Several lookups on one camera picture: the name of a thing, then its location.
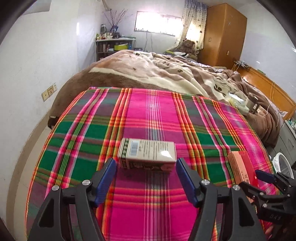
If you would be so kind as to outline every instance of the wooden wardrobe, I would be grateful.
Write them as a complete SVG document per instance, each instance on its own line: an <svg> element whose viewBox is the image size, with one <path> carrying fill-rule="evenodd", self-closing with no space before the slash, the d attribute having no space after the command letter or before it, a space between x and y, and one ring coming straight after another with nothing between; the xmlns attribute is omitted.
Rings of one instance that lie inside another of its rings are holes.
<svg viewBox="0 0 296 241"><path fill-rule="evenodd" d="M207 9L204 47L198 62L231 69L234 60L239 60L247 18L232 6L224 3Z"/></svg>

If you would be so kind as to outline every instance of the drawer handle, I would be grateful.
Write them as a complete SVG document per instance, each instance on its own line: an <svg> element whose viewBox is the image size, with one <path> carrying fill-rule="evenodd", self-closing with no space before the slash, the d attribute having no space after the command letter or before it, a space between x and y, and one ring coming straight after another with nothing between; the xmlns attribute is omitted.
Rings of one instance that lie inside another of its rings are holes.
<svg viewBox="0 0 296 241"><path fill-rule="evenodd" d="M290 139L288 139L288 141L291 143L292 147L294 148L294 145L293 145L292 141Z"/></svg>

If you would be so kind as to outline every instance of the patterned curtain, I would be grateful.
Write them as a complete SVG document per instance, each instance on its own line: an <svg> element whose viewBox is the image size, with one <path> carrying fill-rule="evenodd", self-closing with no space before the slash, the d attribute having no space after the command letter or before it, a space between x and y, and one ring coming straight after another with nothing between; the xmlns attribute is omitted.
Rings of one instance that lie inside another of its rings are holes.
<svg viewBox="0 0 296 241"><path fill-rule="evenodd" d="M173 49L178 49L185 39L189 39L195 43L195 50L198 53L200 49L203 49L207 5L196 0L185 0L182 18L183 30L178 39L178 46Z"/></svg>

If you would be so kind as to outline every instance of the tile floor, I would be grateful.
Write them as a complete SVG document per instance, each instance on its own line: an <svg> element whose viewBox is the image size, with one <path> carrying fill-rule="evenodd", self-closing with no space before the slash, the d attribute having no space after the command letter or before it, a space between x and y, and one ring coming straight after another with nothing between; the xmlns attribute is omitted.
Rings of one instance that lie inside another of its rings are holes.
<svg viewBox="0 0 296 241"><path fill-rule="evenodd" d="M46 142L51 129L45 127L42 134L38 138L35 146L33 147L28 160L25 164L24 170L22 172L20 183L18 185L15 209L14 209L14 232L16 241L26 241L26 231L25 231L25 208L27 195L29 191L29 185L31 182L32 174L34 172L38 157L42 151L43 145Z"/></svg>

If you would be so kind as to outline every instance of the silver screw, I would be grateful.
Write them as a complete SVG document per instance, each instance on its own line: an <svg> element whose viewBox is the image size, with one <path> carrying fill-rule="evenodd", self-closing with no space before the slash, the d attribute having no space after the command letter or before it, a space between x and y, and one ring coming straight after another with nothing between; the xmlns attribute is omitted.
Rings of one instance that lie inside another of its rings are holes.
<svg viewBox="0 0 296 241"><path fill-rule="evenodd" d="M202 184L207 186L210 184L210 181L208 179L202 179Z"/></svg>
<svg viewBox="0 0 296 241"><path fill-rule="evenodd" d="M88 186L90 183L91 183L90 180L84 180L84 181L82 181L82 185L83 186Z"/></svg>
<svg viewBox="0 0 296 241"><path fill-rule="evenodd" d="M239 189L240 189L240 186L239 185L233 185L233 187L232 187L235 191L238 191Z"/></svg>
<svg viewBox="0 0 296 241"><path fill-rule="evenodd" d="M59 190L59 186L58 186L58 185L54 185L54 186L52 187L52 190L53 190L53 191L57 191L57 190Z"/></svg>

